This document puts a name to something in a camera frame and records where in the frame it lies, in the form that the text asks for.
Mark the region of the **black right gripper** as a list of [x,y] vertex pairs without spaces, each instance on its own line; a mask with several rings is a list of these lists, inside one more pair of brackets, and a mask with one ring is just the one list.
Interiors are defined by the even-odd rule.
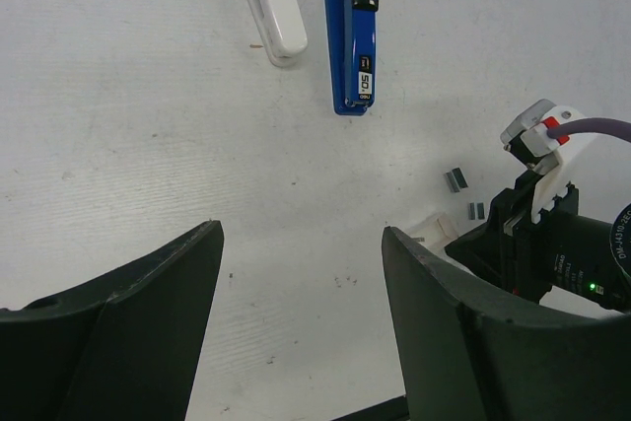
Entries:
[[551,208],[534,224],[530,211],[539,182],[534,173],[523,173],[513,187],[492,199],[487,224],[445,247],[449,258],[478,278],[534,303],[553,286],[580,292],[580,269],[554,249],[561,245],[560,233],[568,229],[559,220],[578,216],[579,190],[573,183],[563,186],[561,195],[552,199]]

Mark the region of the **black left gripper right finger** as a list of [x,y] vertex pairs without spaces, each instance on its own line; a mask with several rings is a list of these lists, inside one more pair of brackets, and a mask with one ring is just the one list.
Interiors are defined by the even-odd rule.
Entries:
[[383,267],[414,420],[626,420],[630,320],[556,311],[443,261],[395,227]]

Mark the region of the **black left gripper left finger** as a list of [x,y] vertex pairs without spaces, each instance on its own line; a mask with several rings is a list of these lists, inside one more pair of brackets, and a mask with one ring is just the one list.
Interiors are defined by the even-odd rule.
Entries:
[[185,418],[219,277],[206,221],[68,290],[1,312],[5,420]]

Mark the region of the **small staple strip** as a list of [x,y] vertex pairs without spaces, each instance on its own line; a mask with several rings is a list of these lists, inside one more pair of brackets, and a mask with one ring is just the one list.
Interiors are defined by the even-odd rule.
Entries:
[[467,205],[467,215],[469,220],[485,220],[485,204],[483,202],[470,202]]

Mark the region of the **staple box tray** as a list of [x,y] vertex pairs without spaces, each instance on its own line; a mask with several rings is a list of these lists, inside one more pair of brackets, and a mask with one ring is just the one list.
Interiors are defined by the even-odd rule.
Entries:
[[459,237],[459,232],[450,216],[435,213],[410,227],[406,234],[430,251],[440,250]]

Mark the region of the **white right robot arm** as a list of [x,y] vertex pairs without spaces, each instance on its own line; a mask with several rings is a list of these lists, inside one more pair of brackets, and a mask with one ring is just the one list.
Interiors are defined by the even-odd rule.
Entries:
[[579,190],[566,186],[534,224],[540,175],[526,171],[490,203],[488,219],[448,244],[448,257],[487,283],[539,303],[558,287],[606,310],[630,312],[630,282],[611,251],[611,226],[578,214]]

